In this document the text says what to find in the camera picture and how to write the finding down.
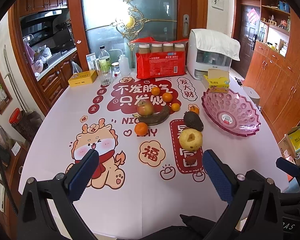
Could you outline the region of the yellow pear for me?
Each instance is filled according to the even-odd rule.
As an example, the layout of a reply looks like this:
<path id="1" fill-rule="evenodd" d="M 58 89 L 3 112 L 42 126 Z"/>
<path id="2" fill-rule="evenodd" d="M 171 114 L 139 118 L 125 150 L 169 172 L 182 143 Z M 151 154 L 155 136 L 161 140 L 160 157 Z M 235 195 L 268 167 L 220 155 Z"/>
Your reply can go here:
<path id="1" fill-rule="evenodd" d="M 179 136 L 181 148 L 194 152 L 203 144 L 203 135 L 200 131 L 192 128 L 184 129 Z"/>

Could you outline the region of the dark avocado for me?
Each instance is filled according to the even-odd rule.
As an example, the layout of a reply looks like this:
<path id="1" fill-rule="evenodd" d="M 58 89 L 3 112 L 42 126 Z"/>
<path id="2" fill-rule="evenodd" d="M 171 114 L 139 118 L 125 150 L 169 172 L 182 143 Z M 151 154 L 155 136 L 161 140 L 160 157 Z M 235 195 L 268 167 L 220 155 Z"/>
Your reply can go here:
<path id="1" fill-rule="evenodd" d="M 204 124 L 196 112 L 193 111 L 185 112 L 183 120 L 184 120 L 184 124 L 188 128 L 192 128 L 200 132 L 202 132 L 204 129 Z"/>

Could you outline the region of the small tangerine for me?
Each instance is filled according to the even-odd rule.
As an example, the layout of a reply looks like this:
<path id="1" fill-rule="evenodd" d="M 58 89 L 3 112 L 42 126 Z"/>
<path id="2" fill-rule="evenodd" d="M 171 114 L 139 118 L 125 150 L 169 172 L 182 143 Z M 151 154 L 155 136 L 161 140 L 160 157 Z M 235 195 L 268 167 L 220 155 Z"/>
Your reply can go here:
<path id="1" fill-rule="evenodd" d="M 174 112 L 178 112 L 180 110 L 180 105 L 178 103 L 171 104 L 171 110 Z"/>

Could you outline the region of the overripe brown banana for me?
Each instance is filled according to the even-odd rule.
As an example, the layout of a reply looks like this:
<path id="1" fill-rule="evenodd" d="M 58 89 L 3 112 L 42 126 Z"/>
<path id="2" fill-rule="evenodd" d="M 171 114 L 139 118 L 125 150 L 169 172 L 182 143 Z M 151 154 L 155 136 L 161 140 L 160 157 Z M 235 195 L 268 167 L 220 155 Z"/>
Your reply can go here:
<path id="1" fill-rule="evenodd" d="M 170 116 L 170 107 L 165 105 L 159 113 L 138 117 L 139 122 L 144 122 L 148 126 L 154 126 L 163 123 Z"/>

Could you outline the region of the red green apple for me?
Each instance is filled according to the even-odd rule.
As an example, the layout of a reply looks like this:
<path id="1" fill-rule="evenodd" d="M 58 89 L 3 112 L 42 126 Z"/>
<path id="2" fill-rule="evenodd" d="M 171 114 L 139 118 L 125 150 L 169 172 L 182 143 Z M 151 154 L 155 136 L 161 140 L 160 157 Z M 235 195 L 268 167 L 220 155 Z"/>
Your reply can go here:
<path id="1" fill-rule="evenodd" d="M 140 100 L 136 105 L 136 110 L 140 116 L 149 116 L 154 113 L 154 106 L 149 100 Z"/>

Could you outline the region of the cardboard box with bags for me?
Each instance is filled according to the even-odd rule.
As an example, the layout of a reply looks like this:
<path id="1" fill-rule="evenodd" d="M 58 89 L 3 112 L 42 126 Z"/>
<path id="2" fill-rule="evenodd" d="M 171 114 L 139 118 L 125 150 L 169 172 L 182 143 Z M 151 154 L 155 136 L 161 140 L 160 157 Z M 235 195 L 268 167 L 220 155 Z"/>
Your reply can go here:
<path id="1" fill-rule="evenodd" d="M 300 126 L 293 127 L 278 143 L 284 159 L 300 165 Z"/>

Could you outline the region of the white round stool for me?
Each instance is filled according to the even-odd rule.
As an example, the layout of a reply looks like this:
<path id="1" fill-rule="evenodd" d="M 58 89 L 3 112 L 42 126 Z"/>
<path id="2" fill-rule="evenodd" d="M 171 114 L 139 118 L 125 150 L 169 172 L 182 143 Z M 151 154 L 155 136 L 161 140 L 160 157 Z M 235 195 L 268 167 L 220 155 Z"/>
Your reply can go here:
<path id="1" fill-rule="evenodd" d="M 249 98 L 253 101 L 256 106 L 259 106 L 260 103 L 260 96 L 258 93 L 251 87 L 243 86 L 243 90 L 249 96 Z"/>

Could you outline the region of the pink glass fruit bowl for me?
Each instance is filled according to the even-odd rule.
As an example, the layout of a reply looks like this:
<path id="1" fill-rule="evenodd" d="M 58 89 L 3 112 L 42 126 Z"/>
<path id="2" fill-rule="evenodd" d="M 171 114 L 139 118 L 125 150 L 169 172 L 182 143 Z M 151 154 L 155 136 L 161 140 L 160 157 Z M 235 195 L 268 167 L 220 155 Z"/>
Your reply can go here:
<path id="1" fill-rule="evenodd" d="M 250 137 L 260 130 L 255 104 L 231 89 L 226 93 L 207 89 L 202 96 L 202 106 L 207 116 L 230 134 Z"/>

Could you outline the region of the red lidded jar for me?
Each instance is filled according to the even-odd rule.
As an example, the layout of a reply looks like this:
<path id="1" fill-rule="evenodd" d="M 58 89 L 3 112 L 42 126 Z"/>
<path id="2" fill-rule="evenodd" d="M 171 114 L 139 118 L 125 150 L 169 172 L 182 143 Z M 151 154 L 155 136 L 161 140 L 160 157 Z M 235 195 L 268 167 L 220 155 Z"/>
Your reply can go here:
<path id="1" fill-rule="evenodd" d="M 15 126 L 17 124 L 19 124 L 19 122 L 22 120 L 23 116 L 24 116 L 24 111 L 16 108 L 13 113 L 11 114 L 8 122 L 12 125 Z"/>

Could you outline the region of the pink printed tablecloth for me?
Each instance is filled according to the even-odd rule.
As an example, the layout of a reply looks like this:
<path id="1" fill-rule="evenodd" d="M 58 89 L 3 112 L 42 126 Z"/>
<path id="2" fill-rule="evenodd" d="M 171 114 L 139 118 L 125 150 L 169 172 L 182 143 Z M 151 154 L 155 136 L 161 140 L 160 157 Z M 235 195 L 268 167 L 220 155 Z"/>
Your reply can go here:
<path id="1" fill-rule="evenodd" d="M 160 88 L 153 96 L 151 89 Z M 277 142 L 259 111 L 260 130 L 239 137 L 219 128 L 199 110 L 204 124 L 203 144 L 196 152 L 181 148 L 183 116 L 189 105 L 202 105 L 203 84 L 190 75 L 139 80 L 132 74 L 119 77 L 108 87 L 99 81 L 67 88 L 44 119 L 27 154 L 19 190 L 30 177 L 52 179 L 79 162 L 90 149 L 101 155 L 101 165 L 75 207 L 90 230 L 99 235 L 138 239 L 170 225 L 181 224 L 180 215 L 217 220 L 226 207 L 205 172 L 202 156 L 211 149 L 238 174 L 256 170 L 288 187 L 287 175 L 275 162 L 281 155 Z M 172 93 L 166 103 L 162 94 Z M 136 105 L 149 100 L 154 113 L 165 105 L 170 116 L 148 126 L 137 136 Z M 180 110 L 171 110 L 178 103 Z M 185 158 L 194 155 L 192 166 Z"/>

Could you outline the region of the yellow tissue box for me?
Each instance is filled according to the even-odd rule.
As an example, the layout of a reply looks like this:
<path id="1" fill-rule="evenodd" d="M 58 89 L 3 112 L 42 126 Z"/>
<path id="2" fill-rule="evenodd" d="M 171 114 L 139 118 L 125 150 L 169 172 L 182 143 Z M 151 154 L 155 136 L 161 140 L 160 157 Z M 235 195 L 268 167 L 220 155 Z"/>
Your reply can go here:
<path id="1" fill-rule="evenodd" d="M 230 76 L 228 71 L 220 69 L 209 69 L 203 76 L 203 85 L 206 89 L 216 93 L 227 93 L 230 87 Z"/>

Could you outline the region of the yellow tin box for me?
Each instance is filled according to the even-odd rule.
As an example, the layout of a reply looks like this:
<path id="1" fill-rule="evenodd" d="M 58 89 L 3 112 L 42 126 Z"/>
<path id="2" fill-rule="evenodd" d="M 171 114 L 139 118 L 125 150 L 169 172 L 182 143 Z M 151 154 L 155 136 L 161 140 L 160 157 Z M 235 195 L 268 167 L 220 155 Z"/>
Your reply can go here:
<path id="1" fill-rule="evenodd" d="M 96 70 L 75 73 L 68 80 L 70 87 L 77 87 L 94 83 L 97 78 Z"/>

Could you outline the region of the clear drinking glass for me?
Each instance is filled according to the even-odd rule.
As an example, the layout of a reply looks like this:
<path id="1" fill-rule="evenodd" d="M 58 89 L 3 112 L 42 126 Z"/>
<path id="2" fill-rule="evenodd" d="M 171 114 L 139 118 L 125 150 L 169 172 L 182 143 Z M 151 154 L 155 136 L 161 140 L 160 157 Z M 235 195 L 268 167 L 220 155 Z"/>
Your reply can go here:
<path id="1" fill-rule="evenodd" d="M 101 81 L 101 85 L 103 86 L 110 85 L 113 82 L 113 74 L 111 72 L 111 69 L 109 68 L 108 70 L 100 70 L 99 78 Z"/>

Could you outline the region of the white rice dispenser appliance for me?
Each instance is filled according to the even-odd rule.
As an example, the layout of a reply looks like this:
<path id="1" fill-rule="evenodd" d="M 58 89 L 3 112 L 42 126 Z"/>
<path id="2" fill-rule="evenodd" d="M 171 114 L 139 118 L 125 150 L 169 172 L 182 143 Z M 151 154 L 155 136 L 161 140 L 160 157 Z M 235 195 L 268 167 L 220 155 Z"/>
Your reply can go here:
<path id="1" fill-rule="evenodd" d="M 209 69 L 228 71 L 232 61 L 225 55 L 197 49 L 194 35 L 190 33 L 186 66 L 187 71 L 194 79 L 201 80 Z"/>

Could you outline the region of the small glass jar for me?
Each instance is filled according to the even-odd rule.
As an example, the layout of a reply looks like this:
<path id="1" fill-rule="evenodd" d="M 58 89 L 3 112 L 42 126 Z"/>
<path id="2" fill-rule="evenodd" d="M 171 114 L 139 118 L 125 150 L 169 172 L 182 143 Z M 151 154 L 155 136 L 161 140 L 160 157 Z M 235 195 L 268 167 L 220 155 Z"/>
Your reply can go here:
<path id="1" fill-rule="evenodd" d="M 112 73 L 115 77 L 117 77 L 118 75 L 120 75 L 120 67 L 119 67 L 119 63 L 118 62 L 113 62 L 111 64 L 111 70 L 112 70 Z"/>

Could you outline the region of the small white card box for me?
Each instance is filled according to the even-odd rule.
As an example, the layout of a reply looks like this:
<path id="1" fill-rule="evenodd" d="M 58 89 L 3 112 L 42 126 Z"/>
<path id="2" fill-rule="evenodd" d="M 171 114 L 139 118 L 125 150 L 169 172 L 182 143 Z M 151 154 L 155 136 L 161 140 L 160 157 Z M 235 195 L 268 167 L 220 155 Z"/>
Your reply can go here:
<path id="1" fill-rule="evenodd" d="M 90 53 L 90 54 L 86 55 L 86 61 L 87 61 L 89 70 L 97 70 L 95 53 Z"/>

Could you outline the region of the green label plastic bottle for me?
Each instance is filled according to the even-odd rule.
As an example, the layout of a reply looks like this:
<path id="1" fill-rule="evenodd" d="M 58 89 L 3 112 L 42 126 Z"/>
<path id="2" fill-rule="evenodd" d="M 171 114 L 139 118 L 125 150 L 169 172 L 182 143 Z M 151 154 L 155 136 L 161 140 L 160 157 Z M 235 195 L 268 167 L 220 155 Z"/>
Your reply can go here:
<path id="1" fill-rule="evenodd" d="M 98 56 L 101 71 L 103 73 L 110 71 L 110 54 L 105 50 L 105 46 L 100 46 L 100 53 Z"/>

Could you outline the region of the white cloth cover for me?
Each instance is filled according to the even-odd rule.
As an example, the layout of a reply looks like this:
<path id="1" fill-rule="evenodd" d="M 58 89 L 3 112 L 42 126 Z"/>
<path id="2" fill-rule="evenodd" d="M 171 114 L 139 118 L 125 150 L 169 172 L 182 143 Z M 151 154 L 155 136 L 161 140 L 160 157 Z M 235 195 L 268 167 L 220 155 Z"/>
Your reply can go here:
<path id="1" fill-rule="evenodd" d="M 232 60 L 240 61 L 240 43 L 228 35 L 210 29 L 192 29 L 196 48 L 202 51 L 225 55 Z"/>

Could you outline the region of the dark entrance door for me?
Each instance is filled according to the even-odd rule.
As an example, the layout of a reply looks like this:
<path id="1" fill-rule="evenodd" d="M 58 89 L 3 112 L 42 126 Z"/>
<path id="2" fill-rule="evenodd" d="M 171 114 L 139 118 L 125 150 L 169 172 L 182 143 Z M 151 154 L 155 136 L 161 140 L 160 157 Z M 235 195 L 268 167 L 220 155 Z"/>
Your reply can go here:
<path id="1" fill-rule="evenodd" d="M 235 0 L 232 38 L 240 43 L 240 61 L 234 61 L 232 69 L 246 77 L 254 53 L 254 45 L 260 26 L 260 0 Z"/>

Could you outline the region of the white squeeze bottle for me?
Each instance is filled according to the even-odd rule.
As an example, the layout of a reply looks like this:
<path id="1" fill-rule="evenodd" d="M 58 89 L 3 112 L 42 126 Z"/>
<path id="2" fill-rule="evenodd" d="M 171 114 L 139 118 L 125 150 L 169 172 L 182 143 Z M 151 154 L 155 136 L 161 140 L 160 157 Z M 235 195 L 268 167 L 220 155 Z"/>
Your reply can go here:
<path id="1" fill-rule="evenodd" d="M 130 66 L 129 66 L 129 60 L 128 58 L 125 56 L 125 54 L 123 53 L 123 51 L 121 49 L 111 49 L 110 51 L 119 51 L 120 52 L 120 56 L 119 56 L 119 69 L 120 69 L 120 73 L 121 76 L 127 76 L 130 74 Z"/>

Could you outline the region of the red paper cup package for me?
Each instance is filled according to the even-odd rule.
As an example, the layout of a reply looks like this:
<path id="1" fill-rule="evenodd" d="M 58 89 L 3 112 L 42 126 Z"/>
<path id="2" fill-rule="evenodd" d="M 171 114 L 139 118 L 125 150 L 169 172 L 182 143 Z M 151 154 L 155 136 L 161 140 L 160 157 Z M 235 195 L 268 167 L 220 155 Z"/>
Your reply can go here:
<path id="1" fill-rule="evenodd" d="M 160 42 L 152 37 L 130 41 L 134 46 L 136 77 L 154 79 L 185 75 L 187 43 L 188 39 Z"/>

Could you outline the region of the frosted glass sliding door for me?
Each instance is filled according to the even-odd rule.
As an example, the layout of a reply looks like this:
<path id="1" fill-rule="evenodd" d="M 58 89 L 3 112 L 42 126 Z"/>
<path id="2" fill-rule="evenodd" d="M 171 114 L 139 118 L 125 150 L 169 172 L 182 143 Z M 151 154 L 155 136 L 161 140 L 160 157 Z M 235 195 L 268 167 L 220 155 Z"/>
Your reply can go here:
<path id="1" fill-rule="evenodd" d="M 152 37 L 156 41 L 177 38 L 177 0 L 81 0 L 84 28 L 90 52 L 100 46 L 133 50 L 130 42 Z"/>

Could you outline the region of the orange wooden cabinet wall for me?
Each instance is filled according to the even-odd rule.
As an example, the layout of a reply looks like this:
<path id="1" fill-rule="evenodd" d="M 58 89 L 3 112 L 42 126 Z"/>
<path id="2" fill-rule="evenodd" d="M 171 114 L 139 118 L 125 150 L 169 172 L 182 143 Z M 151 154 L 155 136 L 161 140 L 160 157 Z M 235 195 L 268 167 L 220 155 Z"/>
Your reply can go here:
<path id="1" fill-rule="evenodd" d="M 300 18 L 285 0 L 260 0 L 254 53 L 244 80 L 280 141 L 300 124 Z"/>

